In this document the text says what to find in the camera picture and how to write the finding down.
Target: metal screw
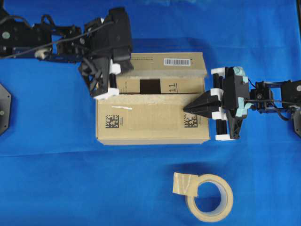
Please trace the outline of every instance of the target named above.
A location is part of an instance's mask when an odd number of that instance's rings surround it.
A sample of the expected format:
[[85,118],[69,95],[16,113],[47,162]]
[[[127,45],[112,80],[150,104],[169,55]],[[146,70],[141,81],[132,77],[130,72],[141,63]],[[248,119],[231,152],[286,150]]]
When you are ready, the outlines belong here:
[[80,38],[80,39],[79,39],[79,42],[80,42],[82,45],[84,45],[86,41],[85,41],[85,39]]
[[10,38],[10,33],[8,33],[8,32],[3,32],[3,33],[2,33],[2,38],[4,38],[4,39],[9,39],[9,38]]
[[257,98],[257,99],[262,99],[262,94],[261,94],[261,93],[257,94],[257,95],[256,95],[256,98]]

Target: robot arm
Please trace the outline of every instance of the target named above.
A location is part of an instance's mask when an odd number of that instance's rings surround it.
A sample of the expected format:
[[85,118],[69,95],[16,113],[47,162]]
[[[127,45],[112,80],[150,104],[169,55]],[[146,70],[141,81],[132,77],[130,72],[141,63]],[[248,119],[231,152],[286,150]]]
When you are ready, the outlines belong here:
[[[216,120],[216,140],[239,139],[248,109],[278,113],[283,120],[293,120],[294,130],[301,137],[301,81],[257,82],[249,92],[249,79],[241,67],[216,68],[211,74],[214,88],[187,105],[184,111]],[[281,89],[282,100],[274,100],[273,88]],[[281,102],[282,108],[275,102]],[[283,112],[291,117],[284,117]]]
[[[3,1],[0,7],[0,59],[81,62],[79,72],[92,97],[107,98],[119,93],[114,75],[133,69],[130,24],[124,8],[113,8],[105,19],[85,24],[82,33],[74,25],[56,25],[50,15],[43,15],[41,22],[31,27],[23,17],[9,15]],[[61,39],[52,41],[52,35]]]

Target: black rectangle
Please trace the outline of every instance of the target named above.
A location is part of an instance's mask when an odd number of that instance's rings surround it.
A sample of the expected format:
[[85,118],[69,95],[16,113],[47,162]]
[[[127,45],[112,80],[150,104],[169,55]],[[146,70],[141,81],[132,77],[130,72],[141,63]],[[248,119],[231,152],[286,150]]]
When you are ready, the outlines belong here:
[[161,94],[160,79],[140,79],[140,94]]
[[[301,102],[301,80],[288,81],[281,86],[282,101],[298,103]],[[283,107],[289,107],[290,104],[282,103]]]

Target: blue fabric surface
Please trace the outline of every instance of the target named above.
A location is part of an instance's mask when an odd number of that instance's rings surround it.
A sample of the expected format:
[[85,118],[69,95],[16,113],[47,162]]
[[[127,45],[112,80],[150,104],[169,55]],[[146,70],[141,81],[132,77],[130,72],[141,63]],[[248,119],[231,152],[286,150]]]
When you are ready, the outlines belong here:
[[[135,52],[203,51],[208,71],[239,65],[253,82],[300,79],[295,0],[5,2],[31,24],[48,13],[81,27],[120,5]],[[175,171],[228,181],[233,209],[216,225],[301,224],[301,140],[276,114],[249,111],[234,142],[103,146],[77,65],[10,59],[0,68],[13,96],[11,125],[0,136],[0,225],[205,225],[172,193]]]

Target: torn tape piece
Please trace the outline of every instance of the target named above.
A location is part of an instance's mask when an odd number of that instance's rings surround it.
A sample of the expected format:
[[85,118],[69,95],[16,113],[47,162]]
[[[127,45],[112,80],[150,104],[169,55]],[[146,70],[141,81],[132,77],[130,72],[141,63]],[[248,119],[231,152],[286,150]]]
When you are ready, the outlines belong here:
[[198,175],[174,173],[173,193],[196,197],[198,185],[195,183]]

